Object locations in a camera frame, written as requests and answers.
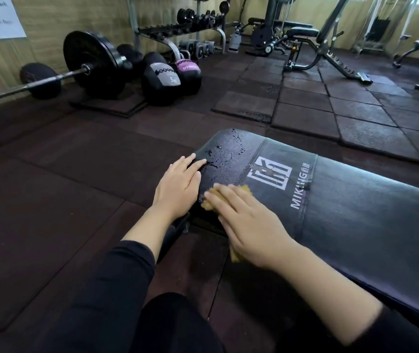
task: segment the person's right hand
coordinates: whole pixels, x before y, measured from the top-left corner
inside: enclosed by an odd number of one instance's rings
[[[233,248],[258,267],[277,271],[292,249],[299,246],[275,213],[249,193],[234,185],[215,184],[229,202],[206,192],[205,198],[218,213],[218,219]]]

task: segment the pink label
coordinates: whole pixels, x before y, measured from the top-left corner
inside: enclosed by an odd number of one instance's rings
[[[182,72],[188,72],[189,70],[200,70],[200,67],[194,62],[189,61],[188,59],[182,59],[176,63],[177,69]]]

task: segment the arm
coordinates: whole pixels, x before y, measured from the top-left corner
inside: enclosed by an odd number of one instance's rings
[[[417,327],[391,315],[370,293],[295,242],[275,213],[238,187],[214,187],[228,203],[209,192],[205,197],[216,208],[233,248],[288,281],[340,343],[356,349],[367,346],[369,352],[419,350]]]
[[[198,196],[205,160],[182,157],[160,180],[154,202],[65,311],[43,352],[128,352],[167,228]]]

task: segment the dumbbell rack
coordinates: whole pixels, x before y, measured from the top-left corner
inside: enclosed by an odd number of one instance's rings
[[[171,36],[179,36],[185,35],[190,33],[196,33],[196,39],[200,41],[200,34],[199,31],[191,31],[188,25],[183,24],[171,24],[167,26],[156,26],[156,27],[145,27],[140,28],[137,24],[137,17],[136,17],[136,7],[134,5],[134,0],[127,0],[128,1],[128,9],[130,11],[130,24],[131,28],[134,33],[134,47],[139,51],[142,51],[141,47],[141,40],[139,36],[147,37],[148,39],[152,39],[156,42],[160,42],[168,46],[175,55],[175,60],[182,59],[182,54],[178,49],[177,45],[172,42],[168,37]],[[196,14],[200,14],[201,12],[201,1],[196,1]],[[221,47],[216,47],[216,49],[221,50],[222,53],[225,53],[225,46],[226,46],[226,34],[224,31],[218,26],[215,28],[210,28],[216,32],[218,32],[222,37]]]

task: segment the black pants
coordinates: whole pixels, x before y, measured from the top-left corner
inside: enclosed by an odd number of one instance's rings
[[[223,353],[223,345],[189,300],[165,293],[141,311],[130,353]]]

